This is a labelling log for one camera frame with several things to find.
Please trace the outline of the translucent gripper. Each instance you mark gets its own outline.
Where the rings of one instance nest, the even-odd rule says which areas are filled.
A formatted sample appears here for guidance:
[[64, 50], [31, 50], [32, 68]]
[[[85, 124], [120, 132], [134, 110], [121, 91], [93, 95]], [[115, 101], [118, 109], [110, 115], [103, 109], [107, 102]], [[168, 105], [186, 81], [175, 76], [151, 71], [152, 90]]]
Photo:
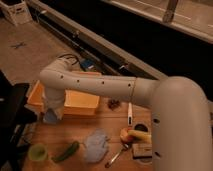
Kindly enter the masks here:
[[43, 121], [48, 124], [57, 124], [60, 122], [64, 115], [63, 104], [44, 103], [44, 116]]

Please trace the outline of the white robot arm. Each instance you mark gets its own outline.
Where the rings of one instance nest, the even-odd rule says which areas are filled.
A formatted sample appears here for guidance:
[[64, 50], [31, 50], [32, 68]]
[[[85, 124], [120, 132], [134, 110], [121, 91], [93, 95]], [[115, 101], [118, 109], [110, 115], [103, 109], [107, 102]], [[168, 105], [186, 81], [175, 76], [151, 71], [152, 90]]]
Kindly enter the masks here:
[[50, 108], [64, 105], [68, 89], [149, 108], [153, 171], [213, 171], [208, 100], [193, 80], [78, 74], [63, 58], [42, 69], [39, 80]]

